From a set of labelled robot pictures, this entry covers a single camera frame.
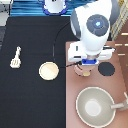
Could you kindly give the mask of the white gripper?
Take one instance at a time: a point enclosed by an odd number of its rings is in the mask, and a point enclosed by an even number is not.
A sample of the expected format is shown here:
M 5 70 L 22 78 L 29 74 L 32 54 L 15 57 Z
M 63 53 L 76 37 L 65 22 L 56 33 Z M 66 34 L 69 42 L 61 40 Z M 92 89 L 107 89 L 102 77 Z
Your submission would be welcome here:
M 73 65 L 96 65 L 101 60 L 109 60 L 114 51 L 114 47 L 104 45 L 98 54 L 91 55 L 87 54 L 82 46 L 71 44 L 68 49 L 68 61 Z

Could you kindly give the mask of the blue white robot base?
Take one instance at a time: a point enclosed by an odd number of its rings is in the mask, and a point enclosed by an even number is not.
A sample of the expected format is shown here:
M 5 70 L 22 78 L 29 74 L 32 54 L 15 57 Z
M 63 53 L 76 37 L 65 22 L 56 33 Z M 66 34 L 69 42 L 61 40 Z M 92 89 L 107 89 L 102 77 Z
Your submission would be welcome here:
M 44 13 L 48 15 L 61 15 L 66 12 L 65 0 L 44 0 Z

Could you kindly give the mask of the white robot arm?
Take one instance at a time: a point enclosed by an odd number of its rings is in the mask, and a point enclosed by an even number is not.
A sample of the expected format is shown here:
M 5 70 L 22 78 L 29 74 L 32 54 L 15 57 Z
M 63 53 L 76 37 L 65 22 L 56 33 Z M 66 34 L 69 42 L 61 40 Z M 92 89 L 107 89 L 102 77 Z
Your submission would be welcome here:
M 105 43 L 119 13 L 117 0 L 97 0 L 75 8 L 70 16 L 70 25 L 78 41 L 70 44 L 68 61 L 95 65 L 99 60 L 110 59 L 114 48 Z

